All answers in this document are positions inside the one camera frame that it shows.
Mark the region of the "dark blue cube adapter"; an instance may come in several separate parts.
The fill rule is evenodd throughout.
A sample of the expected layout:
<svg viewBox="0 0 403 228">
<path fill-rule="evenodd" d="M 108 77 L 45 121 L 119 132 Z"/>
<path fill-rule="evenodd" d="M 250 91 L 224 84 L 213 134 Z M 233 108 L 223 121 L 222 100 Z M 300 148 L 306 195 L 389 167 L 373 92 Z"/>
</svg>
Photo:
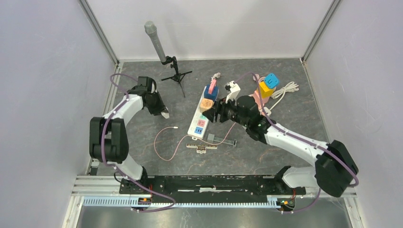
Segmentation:
<svg viewBox="0 0 403 228">
<path fill-rule="evenodd" d="M 219 93 L 219 88 L 214 86 L 212 92 L 210 93 L 210 85 L 206 85 L 206 88 L 203 92 L 203 98 L 210 99 L 212 101 L 216 101 Z"/>
</svg>

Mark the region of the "tan cube adapter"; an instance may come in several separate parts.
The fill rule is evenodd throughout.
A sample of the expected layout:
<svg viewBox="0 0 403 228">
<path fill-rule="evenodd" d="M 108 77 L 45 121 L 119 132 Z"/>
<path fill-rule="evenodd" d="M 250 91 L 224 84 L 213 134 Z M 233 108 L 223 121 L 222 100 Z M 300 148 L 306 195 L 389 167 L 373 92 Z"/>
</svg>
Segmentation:
<svg viewBox="0 0 403 228">
<path fill-rule="evenodd" d="M 214 105 L 214 101 L 207 98 L 202 98 L 199 105 L 199 110 L 201 113 L 211 109 Z"/>
</svg>

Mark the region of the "long white power strip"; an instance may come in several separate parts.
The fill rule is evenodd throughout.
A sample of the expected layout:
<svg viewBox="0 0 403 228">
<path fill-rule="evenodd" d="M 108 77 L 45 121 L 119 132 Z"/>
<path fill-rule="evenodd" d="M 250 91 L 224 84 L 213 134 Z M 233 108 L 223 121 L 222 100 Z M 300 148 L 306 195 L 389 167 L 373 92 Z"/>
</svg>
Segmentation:
<svg viewBox="0 0 403 228">
<path fill-rule="evenodd" d="M 201 93 L 201 97 L 199 99 L 199 102 L 196 106 L 195 113 L 193 115 L 192 121 L 190 123 L 190 126 L 188 128 L 187 134 L 193 139 L 193 140 L 201 140 L 204 138 L 209 120 L 202 114 L 200 111 L 200 105 L 202 103 L 202 99 L 204 98 L 204 91 L 207 86 L 204 87 Z"/>
</svg>

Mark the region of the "pink plug adapter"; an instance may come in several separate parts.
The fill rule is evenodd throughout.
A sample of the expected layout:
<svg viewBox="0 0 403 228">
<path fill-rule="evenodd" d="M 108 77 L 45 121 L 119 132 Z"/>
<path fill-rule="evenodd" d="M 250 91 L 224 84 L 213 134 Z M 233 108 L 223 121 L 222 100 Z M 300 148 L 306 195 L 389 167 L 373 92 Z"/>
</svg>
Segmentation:
<svg viewBox="0 0 403 228">
<path fill-rule="evenodd" d="M 208 89 L 208 94 L 213 95 L 213 94 L 217 93 L 216 90 L 217 90 L 217 80 L 212 79 L 209 89 Z"/>
</svg>

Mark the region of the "yellow cube adapter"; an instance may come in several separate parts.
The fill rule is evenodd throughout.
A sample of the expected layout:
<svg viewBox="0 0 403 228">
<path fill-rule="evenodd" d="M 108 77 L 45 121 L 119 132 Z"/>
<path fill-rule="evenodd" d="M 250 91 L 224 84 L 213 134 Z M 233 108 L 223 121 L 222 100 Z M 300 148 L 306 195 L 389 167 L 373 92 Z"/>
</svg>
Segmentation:
<svg viewBox="0 0 403 228">
<path fill-rule="evenodd" d="M 257 93 L 261 98 L 268 98 L 270 97 L 276 90 L 276 87 L 269 88 L 264 81 L 259 82 L 257 86 Z"/>
</svg>

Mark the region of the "light blue cube adapter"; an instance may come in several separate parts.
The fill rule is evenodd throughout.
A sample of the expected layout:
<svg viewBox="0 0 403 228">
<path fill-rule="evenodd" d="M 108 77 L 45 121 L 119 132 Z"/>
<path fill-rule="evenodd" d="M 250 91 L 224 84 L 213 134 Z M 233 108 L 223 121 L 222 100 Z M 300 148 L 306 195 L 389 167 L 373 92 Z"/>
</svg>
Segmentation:
<svg viewBox="0 0 403 228">
<path fill-rule="evenodd" d="M 274 89 L 279 84 L 279 79 L 273 73 L 269 73 L 263 81 L 269 89 Z"/>
</svg>

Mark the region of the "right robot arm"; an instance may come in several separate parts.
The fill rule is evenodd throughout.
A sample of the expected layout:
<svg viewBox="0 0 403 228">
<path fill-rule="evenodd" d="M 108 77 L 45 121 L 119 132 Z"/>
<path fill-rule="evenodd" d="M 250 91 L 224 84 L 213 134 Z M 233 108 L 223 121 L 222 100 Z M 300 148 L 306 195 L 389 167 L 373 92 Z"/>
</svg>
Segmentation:
<svg viewBox="0 0 403 228">
<path fill-rule="evenodd" d="M 231 120 L 241 125 L 253 140 L 279 147 L 310 164 L 290 167 L 275 179 L 275 189 L 281 194 L 293 188 L 313 186 L 340 197 L 348 187 L 359 183 L 359 169 L 342 142 L 318 141 L 288 130 L 262 114 L 251 96 L 244 95 L 236 101 L 220 99 L 202 114 L 213 123 Z"/>
</svg>

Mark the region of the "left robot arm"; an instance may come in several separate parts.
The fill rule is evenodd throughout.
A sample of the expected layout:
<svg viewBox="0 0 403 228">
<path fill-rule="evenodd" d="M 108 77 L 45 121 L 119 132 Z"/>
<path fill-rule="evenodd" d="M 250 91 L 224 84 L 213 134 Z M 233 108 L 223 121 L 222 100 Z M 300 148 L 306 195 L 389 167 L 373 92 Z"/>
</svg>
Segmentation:
<svg viewBox="0 0 403 228">
<path fill-rule="evenodd" d="M 102 117 L 93 117 L 89 123 L 89 155 L 112 167 L 124 179 L 131 181 L 137 193 L 149 189 L 146 169 L 129 155 L 126 126 L 136 113 L 146 108 L 151 115 L 169 118 L 169 111 L 156 81 L 150 77 L 138 77 L 137 85 L 124 92 L 121 102 Z"/>
</svg>

